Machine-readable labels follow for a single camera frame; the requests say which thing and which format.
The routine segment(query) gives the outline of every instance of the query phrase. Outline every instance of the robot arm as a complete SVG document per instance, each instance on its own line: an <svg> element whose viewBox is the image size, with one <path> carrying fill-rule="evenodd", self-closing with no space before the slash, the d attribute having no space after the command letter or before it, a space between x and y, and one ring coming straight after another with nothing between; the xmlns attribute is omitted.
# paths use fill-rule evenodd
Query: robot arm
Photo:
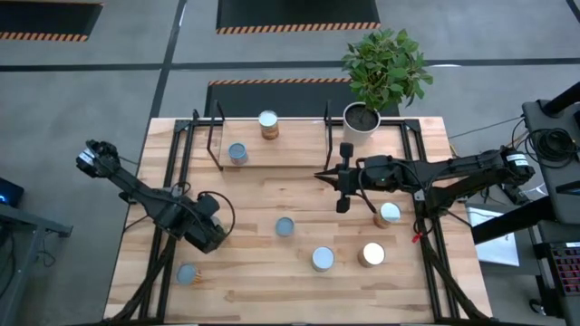
<svg viewBox="0 0 580 326"><path fill-rule="evenodd" d="M411 194L423 191L426 216L442 216L458 198L473 196L481 189L498 183L519 186L528 182L535 173L522 153L504 147L434 163L384 155L358 158L356 168L349 167L349 158L352 156L353 145L342 143L343 163L315 174L315 177L341 192L341 198L336 204L338 213L348 211L349 196L352 195L361 196L374 213L376 211L366 199L364 190L400 190ZM328 177L331 175L337 175L338 178ZM432 187L435 181L456 177L464 178L448 187Z"/></svg>
<svg viewBox="0 0 580 326"><path fill-rule="evenodd" d="M217 200L200 193L198 201L174 195L165 189L152 189L121 167L117 149L110 143L95 140L77 157L77 168L90 177L108 178L123 190L120 197L132 198L143 205L156 226L180 240L185 239L207 254L222 243L227 234L212 217L219 210Z"/></svg>

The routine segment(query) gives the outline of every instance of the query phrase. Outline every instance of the yellow and black hazard stripe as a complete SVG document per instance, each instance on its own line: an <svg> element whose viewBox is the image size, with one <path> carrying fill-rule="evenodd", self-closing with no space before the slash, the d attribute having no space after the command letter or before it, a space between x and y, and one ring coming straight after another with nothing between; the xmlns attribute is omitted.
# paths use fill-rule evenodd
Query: yellow and black hazard stripe
<svg viewBox="0 0 580 326"><path fill-rule="evenodd" d="M267 83L323 83L323 82L350 82L350 78L285 78L269 80L222 80L210 81L212 85L241 85L241 84L267 84Z"/></svg>
<svg viewBox="0 0 580 326"><path fill-rule="evenodd" d="M88 38L80 34L0 32L0 40L85 42Z"/></svg>
<svg viewBox="0 0 580 326"><path fill-rule="evenodd" d="M256 34L284 32L344 31L381 28L381 23L281 24L268 26L221 27L218 34Z"/></svg>

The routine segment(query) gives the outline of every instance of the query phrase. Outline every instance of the floor mat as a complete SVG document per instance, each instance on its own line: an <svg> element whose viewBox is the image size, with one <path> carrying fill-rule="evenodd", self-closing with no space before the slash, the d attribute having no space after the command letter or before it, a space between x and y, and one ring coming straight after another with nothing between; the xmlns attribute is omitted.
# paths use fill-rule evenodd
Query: floor mat
<svg viewBox="0 0 580 326"><path fill-rule="evenodd" d="M218 100L227 117L257 117L273 110L279 117L322 117L327 101L330 115L342 117L347 105L356 101L349 78L291 78L274 80L211 81L205 116ZM399 117L397 110L381 112Z"/></svg>
<svg viewBox="0 0 580 326"><path fill-rule="evenodd" d="M85 42L101 4L0 1L0 40Z"/></svg>
<svg viewBox="0 0 580 326"><path fill-rule="evenodd" d="M219 0L218 34L381 27L374 0Z"/></svg>

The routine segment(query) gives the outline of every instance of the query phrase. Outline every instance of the gray floor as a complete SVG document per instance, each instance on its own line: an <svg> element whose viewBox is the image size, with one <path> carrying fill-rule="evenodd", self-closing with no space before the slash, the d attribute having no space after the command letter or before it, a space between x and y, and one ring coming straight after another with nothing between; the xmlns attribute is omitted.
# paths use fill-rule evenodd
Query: gray floor
<svg viewBox="0 0 580 326"><path fill-rule="evenodd" d="M161 63L178 0L107 0L87 43L0 41L0 65ZM428 59L580 57L580 24L565 0L377 0L383 26L406 28ZM188 0L174 62L331 61L357 31L217 35L216 1ZM430 67L435 83L405 116L443 116L449 136L517 117L521 103L549 99L578 81L580 65ZM127 207L118 190L86 177L74 158L87 139L107 139L138 159L159 72L0 73L0 175L26 189L23 208L74 225L47 244L58 261L39 266L18 325L98 321ZM171 72L161 117L203 113L207 84L220 79L343 77L340 69ZM453 138L460 155L509 142L515 122ZM542 183L534 177L524 189ZM494 190L493 197L507 199ZM534 279L486 274L494 315L536 319Z"/></svg>

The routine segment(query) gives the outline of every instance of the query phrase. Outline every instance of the wooden tabletop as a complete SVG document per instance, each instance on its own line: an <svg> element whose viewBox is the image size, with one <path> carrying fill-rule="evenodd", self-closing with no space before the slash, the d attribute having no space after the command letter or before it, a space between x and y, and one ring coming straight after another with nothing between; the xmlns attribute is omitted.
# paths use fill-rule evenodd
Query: wooden tabletop
<svg viewBox="0 0 580 326"><path fill-rule="evenodd" d="M428 160L449 158L450 147L442 118L419 120ZM139 178L150 187L162 186L174 121L151 121L139 171ZM291 131L281 128L280 132ZM227 131L223 134L224 138L220 128L214 131L212 148L215 153L228 146ZM341 139L342 128L333 128L333 162L339 159ZM372 214L357 197L353 197L348 213L335 213L339 194L313 177L324 161L319 167L280 164L278 168L245 166L220 172L205 149L207 140L208 128L196 128L189 162L188 182L192 185L189 195L195 197L203 190L223 193L236 209L237 223L231 236L210 254L202 254L185 240L178 242L166 322L433 321L421 248L411 242L414 236L411 226L415 219L411 195L369 192L375 205L393 202L402 211L400 223L380 229L374 226ZM305 144L314 149L314 154L307 159L318 157L318 147L325 142L325 138L321 138ZM178 153L174 182L182 147ZM380 128L363 148L355 150L356 158L380 154L402 158L401 136L394 127ZM231 212L223 200L219 202L222 208L217 217L229 228ZM464 206L456 205L451 210L465 216ZM135 206L129 212L127 223L143 215L143 208ZM276 236L275 223L282 216L295 221L293 236ZM443 217L441 223L455 279L478 308L491 315L471 232L452 218ZM153 231L154 226L147 219L122 238L105 317L118 312L142 281ZM356 253L370 242L385 248L386 259L383 264L369 269L359 265ZM318 246L327 246L335 254L333 268L325 273L316 272L310 264L312 252ZM193 263L200 269L200 283L177 284L175 273L185 263ZM439 288L446 312L441 281ZM157 296L154 298L153 311Z"/></svg>

